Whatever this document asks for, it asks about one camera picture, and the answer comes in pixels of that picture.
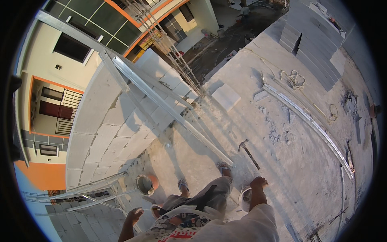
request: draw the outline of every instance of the gray shorts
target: gray shorts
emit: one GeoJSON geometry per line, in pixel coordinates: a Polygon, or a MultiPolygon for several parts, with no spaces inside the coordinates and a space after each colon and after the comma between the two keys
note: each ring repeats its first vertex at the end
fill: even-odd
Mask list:
{"type": "Polygon", "coordinates": [[[182,205],[199,205],[204,194],[212,185],[216,185],[211,193],[206,206],[216,209],[224,215],[227,206],[227,197],[231,192],[233,180],[231,177],[219,177],[210,183],[192,198],[182,197],[179,195],[170,195],[163,205],[163,209],[172,210],[182,205]]]}

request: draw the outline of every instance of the scaffolding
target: scaffolding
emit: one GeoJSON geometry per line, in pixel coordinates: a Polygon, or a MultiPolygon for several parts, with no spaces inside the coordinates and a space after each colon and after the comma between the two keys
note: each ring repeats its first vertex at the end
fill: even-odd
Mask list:
{"type": "Polygon", "coordinates": [[[122,0],[128,9],[136,14],[137,21],[146,29],[149,38],[152,38],[161,48],[161,51],[171,60],[176,70],[184,78],[185,82],[192,87],[198,95],[202,92],[199,89],[199,81],[196,79],[192,69],[188,66],[183,56],[176,49],[167,33],[151,13],[151,7],[146,6],[142,1],[122,0]]]}

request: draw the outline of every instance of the person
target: person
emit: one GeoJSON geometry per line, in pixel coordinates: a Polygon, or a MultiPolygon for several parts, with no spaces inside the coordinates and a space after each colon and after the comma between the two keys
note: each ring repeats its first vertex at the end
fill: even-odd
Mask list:
{"type": "Polygon", "coordinates": [[[225,223],[226,199],[232,189],[231,170],[226,163],[217,164],[221,177],[211,181],[193,198],[183,179],[181,195],[171,195],[158,211],[158,219],[145,232],[134,236],[133,225],[144,211],[133,209],[127,216],[118,242],[136,241],[279,241],[273,208],[267,204],[263,188],[268,182],[256,177],[251,183],[250,211],[240,220],[225,223]]]}
{"type": "Polygon", "coordinates": [[[241,18],[242,24],[246,24],[248,22],[248,19],[249,19],[250,9],[248,7],[246,7],[244,5],[244,3],[240,3],[239,6],[242,7],[241,14],[238,15],[237,17],[242,16],[242,18],[241,18]]]}

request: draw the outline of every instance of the brown door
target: brown door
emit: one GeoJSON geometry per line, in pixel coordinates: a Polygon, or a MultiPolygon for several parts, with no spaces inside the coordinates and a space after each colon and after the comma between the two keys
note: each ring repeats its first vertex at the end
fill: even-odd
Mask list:
{"type": "Polygon", "coordinates": [[[73,109],[62,105],[40,101],[39,113],[70,120],[72,118],[73,109]]]}

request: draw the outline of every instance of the orange trim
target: orange trim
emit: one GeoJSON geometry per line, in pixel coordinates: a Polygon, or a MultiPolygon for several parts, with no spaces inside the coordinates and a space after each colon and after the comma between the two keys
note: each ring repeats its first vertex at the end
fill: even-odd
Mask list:
{"type": "MultiPolygon", "coordinates": [[[[154,15],[154,13],[158,12],[161,8],[165,7],[165,5],[167,5],[168,3],[172,2],[173,0],[169,0],[169,1],[166,1],[165,3],[163,3],[160,7],[156,8],[155,11],[152,12],[152,14],[154,15]]],[[[158,23],[160,23],[163,19],[165,19],[166,16],[170,15],[172,12],[174,12],[176,9],[178,9],[179,7],[181,7],[183,4],[189,2],[190,0],[184,0],[182,2],[180,2],[178,5],[176,5],[174,8],[172,8],[171,10],[169,10],[166,14],[164,14],[163,16],[161,16],[161,18],[159,18],[157,20],[158,23]]],[[[144,32],[140,37],[137,38],[137,40],[130,46],[130,48],[125,52],[125,54],[123,55],[123,57],[126,57],[131,51],[132,49],[134,48],[135,45],[137,45],[141,39],[147,34],[148,32],[144,32]]]]}
{"type": "Polygon", "coordinates": [[[66,189],[66,164],[30,162],[27,168],[24,161],[14,163],[36,188],[42,191],[66,189]]]}
{"type": "MultiPolygon", "coordinates": [[[[32,87],[34,86],[34,75],[31,77],[31,83],[29,86],[29,99],[28,99],[28,116],[30,116],[31,112],[31,97],[32,97],[32,87]]],[[[28,119],[29,133],[31,134],[31,119],[28,119]]]]}
{"type": "Polygon", "coordinates": [[[141,24],[137,23],[128,13],[122,10],[115,2],[112,0],[104,0],[107,4],[112,6],[115,10],[117,10],[120,14],[122,14],[126,19],[128,19],[134,26],[137,28],[141,26],[141,24]]]}
{"type": "Polygon", "coordinates": [[[76,92],[79,92],[81,94],[83,94],[84,92],[81,91],[81,90],[78,90],[78,89],[75,89],[75,88],[71,88],[71,87],[68,87],[68,86],[65,86],[65,85],[62,85],[62,84],[59,84],[59,83],[56,83],[56,82],[52,82],[52,81],[49,81],[49,80],[46,80],[46,79],[43,79],[43,78],[40,78],[40,77],[37,77],[37,76],[32,76],[33,78],[39,80],[39,81],[42,81],[42,82],[46,82],[46,83],[50,83],[50,84],[53,84],[53,85],[56,85],[56,86],[59,86],[59,87],[62,87],[62,88],[66,88],[66,89],[69,89],[71,91],[76,91],[76,92]]]}
{"type": "Polygon", "coordinates": [[[42,134],[42,133],[37,133],[37,132],[34,132],[34,131],[31,131],[31,133],[39,134],[39,135],[45,135],[45,136],[50,136],[50,137],[65,138],[65,139],[69,139],[70,138],[70,137],[67,137],[67,136],[60,136],[60,135],[54,135],[54,134],[42,134]]]}

